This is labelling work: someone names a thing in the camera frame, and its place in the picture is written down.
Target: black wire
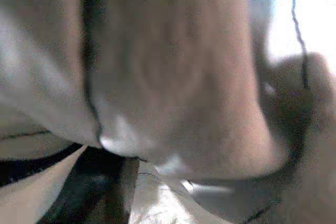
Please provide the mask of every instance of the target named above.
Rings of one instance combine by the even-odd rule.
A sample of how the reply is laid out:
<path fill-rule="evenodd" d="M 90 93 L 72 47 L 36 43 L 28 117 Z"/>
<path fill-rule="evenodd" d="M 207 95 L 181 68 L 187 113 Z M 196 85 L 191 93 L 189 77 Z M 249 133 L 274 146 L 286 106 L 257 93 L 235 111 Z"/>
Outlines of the black wire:
<path fill-rule="evenodd" d="M 102 144 L 100 142 L 101 133 L 102 133 L 102 124 L 100 122 L 99 113 L 97 108 L 95 107 L 92 100 L 92 78 L 91 75 L 94 71 L 93 64 L 95 60 L 95 49 L 94 49 L 94 39 L 92 36 L 93 23 L 94 19 L 99 15 L 99 0 L 82 0 L 82 22 L 84 27 L 84 40 L 83 40 L 83 62 L 84 62 L 84 92 L 86 102 L 93 114 L 94 119 L 97 122 L 97 128 L 95 137 L 97 142 L 101 147 Z"/>
<path fill-rule="evenodd" d="M 263 216 L 264 214 L 266 214 L 272 207 L 276 206 L 277 204 L 281 203 L 282 200 L 281 199 L 274 199 L 270 202 L 270 204 L 259 210 L 258 212 L 256 212 L 254 215 L 252 215 L 251 217 L 249 217 L 247 220 L 243 221 L 242 224 L 249 224 L 251 223 L 251 221 L 259 219 L 261 216 Z"/>
<path fill-rule="evenodd" d="M 9 136 L 0 137 L 0 141 L 6 140 L 6 139 L 15 139 L 15 138 L 24 137 L 24 136 L 36 136 L 36 135 L 45 135 L 45 134 L 51 134 L 51 131 L 45 130 L 45 131 L 17 133 L 17 134 L 13 134 Z"/>
<path fill-rule="evenodd" d="M 309 90 L 309 84 L 308 84 L 308 77 L 307 77 L 307 66 L 308 66 L 308 53 L 307 48 L 304 40 L 302 39 L 302 34 L 299 27 L 299 22 L 296 16 L 296 6 L 297 6 L 297 0 L 292 0 L 292 19 L 295 24 L 295 30 L 297 34 L 297 39 L 301 45 L 302 53 L 303 53 L 303 62 L 302 62 L 302 84 L 303 89 Z"/>

